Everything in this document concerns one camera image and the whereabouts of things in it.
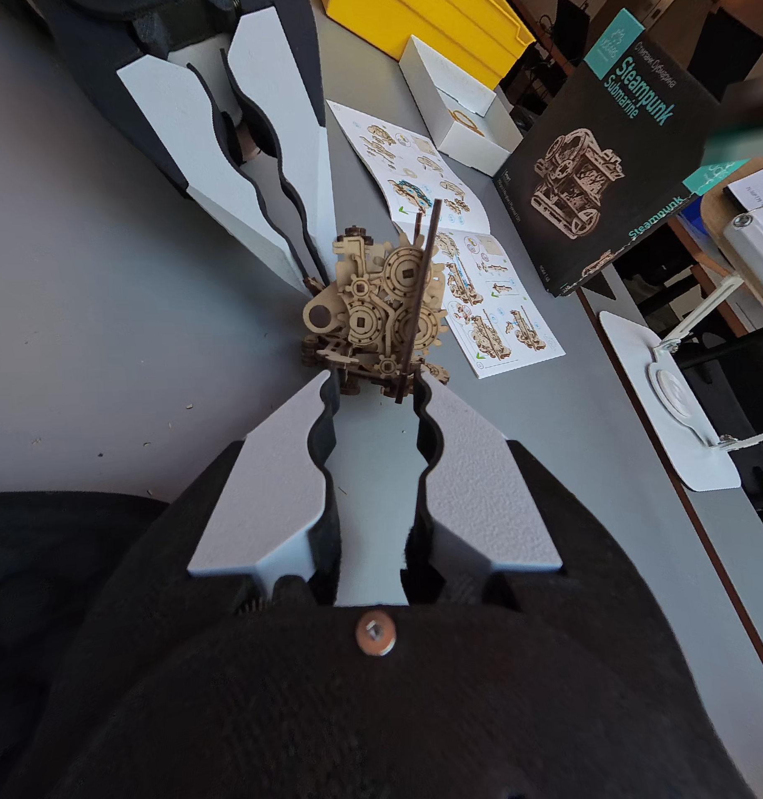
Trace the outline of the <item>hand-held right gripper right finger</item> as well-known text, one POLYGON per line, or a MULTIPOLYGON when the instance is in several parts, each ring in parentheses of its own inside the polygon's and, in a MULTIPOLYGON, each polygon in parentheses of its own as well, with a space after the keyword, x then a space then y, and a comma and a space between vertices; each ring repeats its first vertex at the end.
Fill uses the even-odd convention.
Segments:
POLYGON ((556 572, 562 559, 507 439, 430 373, 414 376, 426 460, 401 583, 410 604, 443 590, 478 601, 496 573, 556 572))

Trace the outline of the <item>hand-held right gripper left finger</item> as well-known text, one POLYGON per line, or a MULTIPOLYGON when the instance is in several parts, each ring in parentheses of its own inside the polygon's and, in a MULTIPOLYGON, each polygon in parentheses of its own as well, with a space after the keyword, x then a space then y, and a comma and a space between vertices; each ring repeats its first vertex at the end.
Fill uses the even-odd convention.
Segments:
POLYGON ((248 574, 269 596, 279 578, 297 575, 320 603, 335 601, 342 546, 326 462, 339 402, 337 374, 323 370, 246 436, 191 576, 248 574))

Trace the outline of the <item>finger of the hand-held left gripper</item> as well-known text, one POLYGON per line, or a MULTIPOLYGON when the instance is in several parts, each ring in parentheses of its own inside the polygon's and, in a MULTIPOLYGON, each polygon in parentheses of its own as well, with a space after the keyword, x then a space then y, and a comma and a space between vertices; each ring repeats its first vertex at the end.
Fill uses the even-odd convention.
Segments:
POLYGON ((263 121, 282 191, 295 205, 322 282, 337 235, 317 26, 312 11, 244 11, 226 56, 238 100, 263 121))
POLYGON ((196 69, 143 56, 117 75, 182 172, 187 194, 271 271, 308 295, 306 270, 216 131, 223 118, 196 69))

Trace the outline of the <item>wooden gear model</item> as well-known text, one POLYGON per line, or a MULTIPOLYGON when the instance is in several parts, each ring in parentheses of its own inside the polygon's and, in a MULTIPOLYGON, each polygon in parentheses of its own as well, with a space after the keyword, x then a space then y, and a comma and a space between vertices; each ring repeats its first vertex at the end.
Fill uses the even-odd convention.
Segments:
POLYGON ((342 394, 357 395, 366 380, 400 402, 419 371, 449 381, 445 368, 426 361, 448 326, 445 265, 434 260, 436 225, 424 236, 423 217, 416 215, 414 238, 401 233, 396 245, 375 245, 364 228, 346 228, 333 244, 335 279, 326 287, 314 283, 303 311, 310 333, 302 340, 302 362, 340 370, 342 394))

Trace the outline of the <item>black model kit box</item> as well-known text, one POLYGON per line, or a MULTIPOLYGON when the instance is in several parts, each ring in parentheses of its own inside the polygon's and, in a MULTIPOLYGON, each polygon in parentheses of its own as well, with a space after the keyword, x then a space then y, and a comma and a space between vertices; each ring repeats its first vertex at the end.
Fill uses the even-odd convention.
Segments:
POLYGON ((553 296, 746 163, 704 155, 716 99, 621 10, 495 175, 553 296))

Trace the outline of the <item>white instruction booklet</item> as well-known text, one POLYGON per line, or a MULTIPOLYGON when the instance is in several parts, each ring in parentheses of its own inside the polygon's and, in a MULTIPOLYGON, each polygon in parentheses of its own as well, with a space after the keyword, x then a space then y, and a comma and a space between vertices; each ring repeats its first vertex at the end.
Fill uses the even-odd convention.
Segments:
POLYGON ((328 102, 337 122, 385 197, 391 221, 414 232, 423 212, 428 232, 442 200, 436 263, 446 280, 447 325, 479 378, 565 354, 490 230, 478 196, 438 154, 436 145, 390 122, 328 102))

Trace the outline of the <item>white cardboard box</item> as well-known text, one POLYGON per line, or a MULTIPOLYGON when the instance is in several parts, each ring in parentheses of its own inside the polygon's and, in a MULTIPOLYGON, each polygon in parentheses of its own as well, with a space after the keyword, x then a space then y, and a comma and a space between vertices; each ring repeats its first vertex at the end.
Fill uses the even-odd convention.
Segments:
POLYGON ((437 149, 494 176, 523 140, 508 102, 415 36, 408 40, 399 66, 437 149), (450 109, 476 114, 486 136, 457 124, 450 109))

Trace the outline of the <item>yellow plastic bin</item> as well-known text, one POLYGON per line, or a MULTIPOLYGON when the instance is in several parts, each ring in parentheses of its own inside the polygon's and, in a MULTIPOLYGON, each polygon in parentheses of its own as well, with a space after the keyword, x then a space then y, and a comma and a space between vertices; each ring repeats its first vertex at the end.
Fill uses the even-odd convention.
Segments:
POLYGON ((399 61, 415 36, 490 89, 535 38, 506 2, 324 1, 327 15, 399 61))

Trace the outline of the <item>white desk stand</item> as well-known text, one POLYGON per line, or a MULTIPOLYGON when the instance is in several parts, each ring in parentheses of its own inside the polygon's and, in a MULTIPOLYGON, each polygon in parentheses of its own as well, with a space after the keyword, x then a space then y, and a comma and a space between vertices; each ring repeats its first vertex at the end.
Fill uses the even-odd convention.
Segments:
POLYGON ((598 316, 673 469, 696 492, 738 487, 738 471, 730 452, 763 443, 763 433, 747 439, 717 434, 673 357, 682 339, 741 288, 746 277, 763 288, 763 206, 737 215, 723 234, 743 270, 725 277, 663 339, 648 327, 618 315, 600 312, 598 316))

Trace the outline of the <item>dark cloth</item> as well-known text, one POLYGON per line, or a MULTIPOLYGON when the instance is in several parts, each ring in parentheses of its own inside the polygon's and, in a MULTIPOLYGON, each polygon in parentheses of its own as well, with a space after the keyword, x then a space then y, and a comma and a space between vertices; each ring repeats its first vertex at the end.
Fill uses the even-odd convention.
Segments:
POLYGON ((128 494, 0 492, 0 791, 91 604, 166 507, 128 494))

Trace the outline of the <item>wooden clipboard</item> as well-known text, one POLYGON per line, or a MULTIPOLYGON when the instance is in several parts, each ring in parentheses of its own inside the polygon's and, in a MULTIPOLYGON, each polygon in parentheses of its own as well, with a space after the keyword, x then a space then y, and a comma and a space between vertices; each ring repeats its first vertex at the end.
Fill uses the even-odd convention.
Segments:
MULTIPOLYGON (((725 188, 761 169, 763 156, 752 158, 703 197, 700 211, 709 239, 705 245, 701 245, 701 249, 709 259, 704 265, 706 273, 715 281, 716 286, 734 271, 736 264, 736 255, 724 238, 723 231, 727 223, 737 215, 738 207, 731 202, 729 195, 724 194, 725 188)), ((735 311, 738 323, 747 332, 763 328, 763 294, 756 293, 750 282, 744 282, 726 302, 735 311)))

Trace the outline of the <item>printed paper sheet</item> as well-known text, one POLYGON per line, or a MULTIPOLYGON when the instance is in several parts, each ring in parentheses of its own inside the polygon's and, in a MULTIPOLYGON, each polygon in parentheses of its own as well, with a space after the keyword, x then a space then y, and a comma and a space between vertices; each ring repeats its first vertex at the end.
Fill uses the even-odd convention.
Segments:
POLYGON ((763 207, 763 168, 728 184, 724 193, 741 213, 763 207))

